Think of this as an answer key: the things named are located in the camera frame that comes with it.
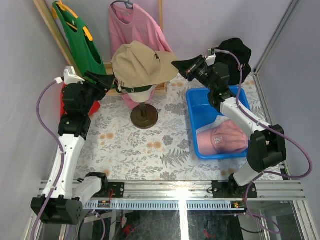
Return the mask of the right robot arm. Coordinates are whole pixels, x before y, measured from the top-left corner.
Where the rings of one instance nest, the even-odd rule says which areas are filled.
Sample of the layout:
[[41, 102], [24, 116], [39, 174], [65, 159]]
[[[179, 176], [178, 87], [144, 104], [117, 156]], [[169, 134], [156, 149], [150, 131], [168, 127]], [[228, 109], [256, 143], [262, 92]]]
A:
[[287, 158], [284, 130], [280, 125], [270, 126], [259, 121], [254, 114], [239, 102], [238, 94], [230, 90], [231, 80], [242, 77], [241, 65], [223, 61], [207, 64], [202, 55], [172, 65], [191, 82], [197, 79], [209, 93], [208, 102], [228, 120], [216, 127], [204, 126], [196, 135], [197, 150], [201, 155], [213, 156], [247, 152], [247, 162], [232, 173], [228, 181], [215, 181], [214, 194], [240, 197], [250, 188], [250, 182], [265, 169], [274, 167]]

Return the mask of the dark green cap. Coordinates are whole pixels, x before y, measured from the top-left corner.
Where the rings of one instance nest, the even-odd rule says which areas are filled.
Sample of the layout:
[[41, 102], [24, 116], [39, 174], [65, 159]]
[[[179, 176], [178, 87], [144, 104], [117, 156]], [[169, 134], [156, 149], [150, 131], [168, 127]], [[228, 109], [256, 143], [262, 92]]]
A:
[[115, 90], [119, 94], [133, 94], [133, 93], [142, 93], [150, 90], [153, 86], [143, 86], [143, 87], [124, 87], [121, 85], [121, 82], [117, 79], [114, 80]]

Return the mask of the blue plastic bin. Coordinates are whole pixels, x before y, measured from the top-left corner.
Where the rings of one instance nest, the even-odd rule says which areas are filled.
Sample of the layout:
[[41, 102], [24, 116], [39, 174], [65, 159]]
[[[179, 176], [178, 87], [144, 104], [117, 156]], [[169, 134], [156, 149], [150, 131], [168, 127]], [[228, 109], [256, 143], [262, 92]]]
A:
[[248, 137], [234, 121], [211, 107], [208, 93], [207, 88], [186, 93], [196, 156], [200, 160], [245, 157]]

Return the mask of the khaki hat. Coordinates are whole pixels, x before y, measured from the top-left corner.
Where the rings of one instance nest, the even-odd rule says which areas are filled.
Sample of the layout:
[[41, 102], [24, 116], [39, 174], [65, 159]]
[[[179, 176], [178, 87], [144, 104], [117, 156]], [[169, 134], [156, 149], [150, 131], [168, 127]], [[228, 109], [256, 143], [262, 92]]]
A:
[[176, 77], [178, 69], [172, 62], [178, 58], [166, 51], [155, 51], [133, 41], [123, 44], [111, 59], [115, 78], [127, 88], [139, 88], [166, 83]]

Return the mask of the black hat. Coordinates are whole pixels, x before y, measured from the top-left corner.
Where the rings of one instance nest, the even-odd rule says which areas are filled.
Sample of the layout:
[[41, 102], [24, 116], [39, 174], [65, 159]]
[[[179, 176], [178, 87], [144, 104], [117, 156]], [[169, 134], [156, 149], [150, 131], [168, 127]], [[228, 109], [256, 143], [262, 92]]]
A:
[[229, 86], [235, 86], [240, 83], [240, 72], [242, 71], [241, 83], [243, 83], [247, 76], [251, 73], [252, 68], [249, 61], [252, 55], [252, 50], [248, 48], [240, 38], [234, 37], [223, 41], [215, 49], [224, 50], [235, 55], [240, 63], [240, 67], [236, 59], [227, 53], [216, 53], [216, 63], [223, 63], [228, 66], [229, 71]]

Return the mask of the pink t-shirt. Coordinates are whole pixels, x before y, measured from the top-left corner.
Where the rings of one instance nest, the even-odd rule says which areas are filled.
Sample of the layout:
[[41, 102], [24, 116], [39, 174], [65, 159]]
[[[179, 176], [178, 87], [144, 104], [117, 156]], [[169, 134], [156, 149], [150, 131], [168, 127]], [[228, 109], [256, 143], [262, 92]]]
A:
[[[173, 53], [155, 20], [136, 4], [132, 9], [110, 6], [109, 34], [113, 56], [122, 45], [131, 44], [133, 41], [140, 42], [154, 51]], [[131, 100], [128, 94], [122, 94], [122, 98], [130, 109], [140, 104]]]

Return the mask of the cream foam mannequin head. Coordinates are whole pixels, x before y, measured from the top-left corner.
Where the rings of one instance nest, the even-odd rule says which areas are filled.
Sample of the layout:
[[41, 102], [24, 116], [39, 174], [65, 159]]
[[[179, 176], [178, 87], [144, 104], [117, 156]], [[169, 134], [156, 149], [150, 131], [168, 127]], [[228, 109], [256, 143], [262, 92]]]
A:
[[136, 103], [144, 103], [148, 101], [155, 93], [157, 85], [152, 85], [152, 88], [145, 92], [140, 93], [127, 93], [130, 99]]

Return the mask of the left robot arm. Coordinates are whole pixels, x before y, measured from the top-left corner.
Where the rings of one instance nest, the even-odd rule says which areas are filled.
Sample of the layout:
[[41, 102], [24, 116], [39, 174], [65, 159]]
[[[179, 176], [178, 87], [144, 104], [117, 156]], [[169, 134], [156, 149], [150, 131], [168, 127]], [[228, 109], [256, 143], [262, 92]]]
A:
[[31, 201], [37, 220], [44, 224], [77, 225], [83, 206], [93, 196], [105, 197], [110, 190], [106, 174], [88, 173], [80, 186], [73, 190], [77, 162], [87, 139], [95, 102], [102, 100], [112, 88], [114, 75], [86, 71], [83, 77], [66, 67], [62, 77], [50, 86], [64, 84], [62, 101], [64, 113], [58, 133], [51, 133], [58, 144], [49, 180], [40, 197]]

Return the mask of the dark mannequin base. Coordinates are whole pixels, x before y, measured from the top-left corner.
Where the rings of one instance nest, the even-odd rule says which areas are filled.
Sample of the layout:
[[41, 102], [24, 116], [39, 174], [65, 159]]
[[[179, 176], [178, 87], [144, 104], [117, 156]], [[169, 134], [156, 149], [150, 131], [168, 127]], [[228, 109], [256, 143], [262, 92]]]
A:
[[158, 111], [150, 104], [140, 103], [130, 115], [131, 122], [139, 129], [152, 128], [159, 119]]

